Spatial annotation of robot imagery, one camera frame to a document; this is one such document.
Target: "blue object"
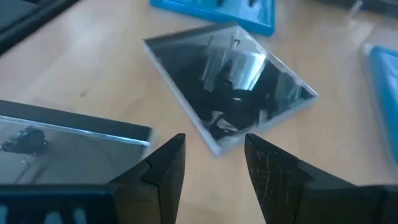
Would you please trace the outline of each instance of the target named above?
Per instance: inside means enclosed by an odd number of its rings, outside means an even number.
[[[275,0],[150,0],[150,4],[213,22],[235,21],[266,36],[275,31]]]
[[[398,163],[398,52],[380,46],[370,51],[371,80],[387,129],[392,156]]]

